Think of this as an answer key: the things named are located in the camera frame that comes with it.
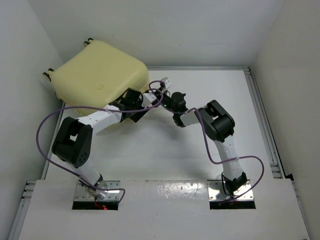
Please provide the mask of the cream yellow suitcase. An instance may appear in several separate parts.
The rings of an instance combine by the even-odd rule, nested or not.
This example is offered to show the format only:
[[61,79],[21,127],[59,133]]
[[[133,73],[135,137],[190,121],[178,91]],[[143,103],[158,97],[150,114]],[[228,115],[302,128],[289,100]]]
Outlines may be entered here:
[[100,40],[90,38],[84,45],[62,66],[43,73],[56,97],[76,107],[81,117],[95,112],[90,107],[104,108],[129,88],[147,91],[149,73],[142,61]]

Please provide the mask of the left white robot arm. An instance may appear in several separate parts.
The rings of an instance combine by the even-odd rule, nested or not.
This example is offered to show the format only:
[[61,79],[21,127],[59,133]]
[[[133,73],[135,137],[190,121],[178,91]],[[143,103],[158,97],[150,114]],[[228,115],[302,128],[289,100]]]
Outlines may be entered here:
[[115,101],[103,108],[90,107],[95,112],[78,117],[66,117],[54,139],[51,151],[67,163],[83,185],[92,193],[107,191],[103,177],[90,160],[93,135],[127,119],[138,121],[157,102],[150,93],[128,88]]

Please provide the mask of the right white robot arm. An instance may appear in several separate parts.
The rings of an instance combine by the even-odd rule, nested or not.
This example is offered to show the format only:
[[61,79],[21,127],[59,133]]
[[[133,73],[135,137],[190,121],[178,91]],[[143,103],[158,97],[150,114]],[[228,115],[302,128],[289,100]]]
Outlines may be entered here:
[[216,100],[200,108],[188,109],[184,93],[174,92],[167,96],[165,84],[163,82],[159,84],[159,90],[163,92],[161,105],[173,113],[174,123],[181,128],[199,123],[204,137],[215,144],[220,157],[220,162],[215,164],[221,164],[223,167],[222,189],[226,196],[233,196],[247,182],[247,175],[239,163],[235,148],[234,119]]

